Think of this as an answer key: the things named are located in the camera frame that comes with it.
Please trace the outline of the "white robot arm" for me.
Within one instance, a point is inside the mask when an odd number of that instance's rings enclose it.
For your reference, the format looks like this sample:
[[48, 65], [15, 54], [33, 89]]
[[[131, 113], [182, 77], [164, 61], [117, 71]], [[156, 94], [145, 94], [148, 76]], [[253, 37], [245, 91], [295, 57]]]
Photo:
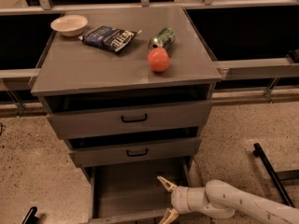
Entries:
[[203, 188], [177, 186], [158, 175], [157, 179], [171, 193], [159, 224], [171, 224], [179, 215], [201, 213], [213, 218], [230, 218], [241, 212], [261, 224], [299, 224], [299, 209], [259, 197], [220, 180], [210, 180]]

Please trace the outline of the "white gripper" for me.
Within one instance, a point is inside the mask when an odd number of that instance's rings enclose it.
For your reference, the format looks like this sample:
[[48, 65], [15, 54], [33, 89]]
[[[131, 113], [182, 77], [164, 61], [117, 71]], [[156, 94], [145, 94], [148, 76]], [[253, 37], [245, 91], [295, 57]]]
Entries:
[[166, 178], [158, 175], [157, 179], [162, 183], [164, 188], [171, 194], [171, 204], [174, 208], [167, 208], [163, 218], [159, 224], [171, 224], [175, 221], [179, 214], [186, 214], [189, 212], [188, 206], [188, 187], [177, 186]]

